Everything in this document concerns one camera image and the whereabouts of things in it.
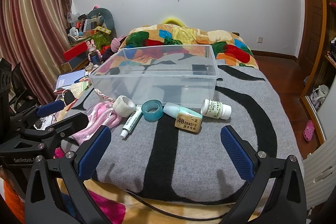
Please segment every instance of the pink knit hat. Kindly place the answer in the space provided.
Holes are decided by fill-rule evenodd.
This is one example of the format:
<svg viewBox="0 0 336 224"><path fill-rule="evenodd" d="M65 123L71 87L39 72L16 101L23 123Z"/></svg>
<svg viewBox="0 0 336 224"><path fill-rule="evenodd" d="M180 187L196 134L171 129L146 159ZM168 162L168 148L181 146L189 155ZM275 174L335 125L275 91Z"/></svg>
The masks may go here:
<svg viewBox="0 0 336 224"><path fill-rule="evenodd" d="M119 47L120 47L120 41L126 36L121 36L121 37L118 37L118 38L114 38L111 42L111 50L112 52L116 53L118 52L119 50Z"/></svg>

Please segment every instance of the white bandage roll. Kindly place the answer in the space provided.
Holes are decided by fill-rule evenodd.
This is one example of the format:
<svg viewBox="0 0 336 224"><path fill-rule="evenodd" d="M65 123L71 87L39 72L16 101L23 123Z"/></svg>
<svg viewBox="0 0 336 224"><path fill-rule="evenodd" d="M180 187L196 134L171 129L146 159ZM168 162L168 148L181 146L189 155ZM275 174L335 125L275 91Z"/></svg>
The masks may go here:
<svg viewBox="0 0 336 224"><path fill-rule="evenodd" d="M128 118L135 111L135 104L128 97L120 95L113 103L113 108L121 117Z"/></svg>

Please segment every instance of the pink crocs shoe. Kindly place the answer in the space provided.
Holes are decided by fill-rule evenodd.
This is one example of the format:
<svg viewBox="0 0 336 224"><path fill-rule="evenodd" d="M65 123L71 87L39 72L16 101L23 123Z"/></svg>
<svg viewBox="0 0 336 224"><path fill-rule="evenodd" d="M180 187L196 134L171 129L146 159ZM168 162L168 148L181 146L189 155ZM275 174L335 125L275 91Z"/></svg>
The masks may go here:
<svg viewBox="0 0 336 224"><path fill-rule="evenodd" d="M314 130L315 130L315 127L314 127L313 121L309 120L303 132L303 138L305 139L307 143L311 141L313 134L314 134Z"/></svg>

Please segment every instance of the pink rope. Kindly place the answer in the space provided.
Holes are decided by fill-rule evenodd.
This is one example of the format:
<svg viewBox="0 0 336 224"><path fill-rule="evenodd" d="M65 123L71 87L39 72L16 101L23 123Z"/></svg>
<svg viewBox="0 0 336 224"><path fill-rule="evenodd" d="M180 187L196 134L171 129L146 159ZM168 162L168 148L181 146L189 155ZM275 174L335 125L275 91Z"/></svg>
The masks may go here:
<svg viewBox="0 0 336 224"><path fill-rule="evenodd" d="M93 107L88 118L89 123L87 127L72 135L79 145L84 141L89 140L101 125L112 128L118 125L122 119L114 112L112 102L98 103Z"/></svg>

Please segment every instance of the teal adhesive tape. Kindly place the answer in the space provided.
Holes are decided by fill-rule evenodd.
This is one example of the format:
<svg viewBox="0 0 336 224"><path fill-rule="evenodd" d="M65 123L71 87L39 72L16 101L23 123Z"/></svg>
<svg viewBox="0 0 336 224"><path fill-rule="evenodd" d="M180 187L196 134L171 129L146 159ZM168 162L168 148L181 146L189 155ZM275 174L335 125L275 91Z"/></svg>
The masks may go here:
<svg viewBox="0 0 336 224"><path fill-rule="evenodd" d="M162 103L159 100L149 100L145 102L142 105L141 110L145 120L149 122L155 122L163 115Z"/></svg>

